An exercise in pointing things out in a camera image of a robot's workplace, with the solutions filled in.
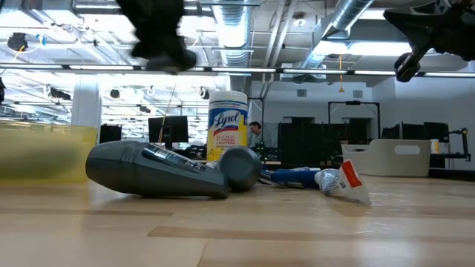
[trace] yellow container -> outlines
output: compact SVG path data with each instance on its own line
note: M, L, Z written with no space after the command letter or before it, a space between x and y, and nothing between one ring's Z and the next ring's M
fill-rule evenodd
M96 136L90 127L0 122L0 185L87 182Z
M247 96L215 91L209 96L207 160L219 160L229 147L247 145Z

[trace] person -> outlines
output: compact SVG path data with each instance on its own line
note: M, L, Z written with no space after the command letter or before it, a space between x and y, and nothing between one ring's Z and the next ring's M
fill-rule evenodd
M271 133L263 131L262 125L259 122L251 122L249 124L249 134L247 136L247 146L249 148L255 147L256 143L263 141L268 148L274 148Z

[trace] ceiling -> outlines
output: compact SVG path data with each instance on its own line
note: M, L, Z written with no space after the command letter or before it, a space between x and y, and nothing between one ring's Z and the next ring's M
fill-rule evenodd
M97 4L101 1L87 1ZM252 8L252 25L250 29L251 42L246 51L251 54L250 66L263 67L265 64L266 51L272 38L272 26L275 22L275 14L278 9L278 0L262 0L257 7ZM414 6L427 1L375 1L373 6L361 17L361 21L381 20L381 12L386 7ZM111 1L102 1L106 4L114 4ZM297 64L306 58L312 51L312 33L319 18L323 18L334 11L336 1L298 1L295 6L296 13L302 13L305 25L301 27L289 23L284 36L283 47L278 53L276 65L284 63ZM131 58L128 53L136 39L134 29L127 18L114 14L108 9L101 12L82 12L74 14L64 9L55 7L46 9L44 12L35 10L19 10L15 6L4 7L0 14L0 61L14 62L19 64L78 64L78 65L141 65L140 59ZM284 14L281 27L285 23ZM358 33L358 22L354 32ZM214 18L207 16L185 16L180 23L180 34L186 37L186 44L199 56L201 66L220 66L223 64L220 46L220 35ZM21 53L10 49L7 40L13 33L26 33L28 49ZM364 69L364 70L392 70L397 56L362 56L344 54L341 58L324 59L326 68ZM457 71L467 66L466 62L452 55L427 55L421 60L423 70ZM29 71L4 70L2 73L7 88L7 98L22 102L52 101L45 95L45 85L63 90L73 97L75 74L73 73L38 73ZM378 78L351 77L348 82L378 82ZM101 76L102 83L106 84L104 95L103 122L124 124L129 136L142 136L146 132L146 122L127 122L128 118L135 116L144 119L150 115L161 115L165 112L162 108L155 108L151 113L141 113L137 108L113 107L116 103L147 103L166 105L170 99L179 102L183 107L202 105L204 108L172 108L168 114L185 114L191 118L190 124L199 129L194 136L203 138L206 136L207 101L201 99L197 92L200 88L209 90L225 89L229 82L226 76L187 76L187 79L175 79L171 76L160 75L120 75L111 74ZM338 77L328 76L327 82L336 82ZM123 90L121 99L112 99L108 92L111 89ZM39 111L41 108L18 108L12 107L15 116L24 114L35 115L32 110ZM68 122L71 119L70 108L48 107L52 113L57 113L57 123Z

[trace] silver duct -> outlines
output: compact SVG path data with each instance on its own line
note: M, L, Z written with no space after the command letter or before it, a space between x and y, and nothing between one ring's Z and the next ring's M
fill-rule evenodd
M249 64L249 52L238 50L249 44L251 26L251 7L237 5L213 6L217 22L219 43L228 48L221 52L223 65L227 67L246 67ZM231 90L249 95L250 83L245 76L230 76Z
M346 32L349 36L350 28L355 24L361 14L374 2L374 0L340 0L336 4L335 12L326 18L318 20L314 29L313 51L300 64L299 68L317 68L325 59L324 55L316 53L318 43L324 38L331 38L338 32Z

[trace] wooden table surface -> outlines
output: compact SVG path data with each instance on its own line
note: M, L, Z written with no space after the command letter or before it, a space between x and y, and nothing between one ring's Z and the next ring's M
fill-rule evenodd
M371 207L265 185L227 200L3 187L1 266L475 266L475 184L363 180Z

